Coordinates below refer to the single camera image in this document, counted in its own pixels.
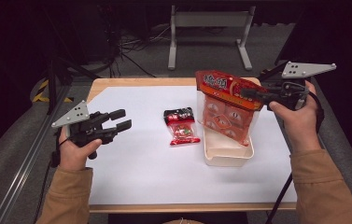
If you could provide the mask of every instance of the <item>wooden table edge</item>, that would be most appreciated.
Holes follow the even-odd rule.
[[[270,211],[274,203],[191,203],[191,204],[91,204],[91,213],[191,213]],[[279,210],[295,210],[296,203],[281,203]]]
[[[257,84],[254,77],[243,77]],[[129,77],[129,78],[97,78],[93,81],[87,102],[100,94],[107,87],[139,87],[139,86],[196,86],[195,77]]]

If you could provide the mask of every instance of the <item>metal frame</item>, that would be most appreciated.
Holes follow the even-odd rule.
[[[254,17],[255,7],[249,11],[233,12],[176,12],[172,6],[171,15],[171,44],[169,53],[168,69],[176,69],[176,28],[177,27],[243,27],[242,38],[236,39],[237,48],[246,70],[251,70],[252,65],[246,52],[246,40],[249,28]]]
[[[70,86],[62,86],[57,97],[57,102],[61,102],[62,99],[66,97],[69,89]],[[7,217],[9,216],[13,205],[21,194],[24,183],[26,182],[27,177],[33,169],[36,158],[38,157],[38,154],[42,148],[44,138],[46,137],[49,127],[54,121],[54,118],[57,116],[61,105],[62,104],[56,104],[52,113],[45,117],[33,144],[31,145],[23,163],[21,164],[21,168],[13,178],[12,184],[10,185],[7,194],[0,204],[0,223],[6,223]]]

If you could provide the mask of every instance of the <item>red package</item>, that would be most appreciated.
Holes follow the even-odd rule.
[[[198,121],[212,129],[248,146],[248,132],[255,111],[260,111],[263,103],[242,97],[242,89],[267,92],[266,89],[244,78],[219,71],[196,72],[198,91],[204,94],[199,104]]]
[[[165,110],[163,118],[173,135],[170,146],[200,142],[200,138],[196,136],[194,131],[195,118],[192,108]]]

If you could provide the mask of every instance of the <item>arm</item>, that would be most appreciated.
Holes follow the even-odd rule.
[[[306,85],[316,93],[311,83]],[[308,96],[305,107],[297,111],[276,102],[271,102],[270,107],[284,120],[292,146],[291,169],[300,222],[352,223],[351,192],[330,155],[318,142],[316,102]]]
[[[47,193],[42,215],[37,221],[43,223],[88,223],[89,196],[92,186],[92,169],[86,168],[87,157],[102,142],[100,139],[85,147],[77,147],[66,140],[65,129],[59,138],[61,161]]]

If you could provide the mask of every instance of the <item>red snack bag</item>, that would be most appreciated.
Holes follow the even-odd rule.
[[[200,138],[194,132],[195,118],[192,108],[165,110],[163,118],[173,135],[170,146],[200,142]]]

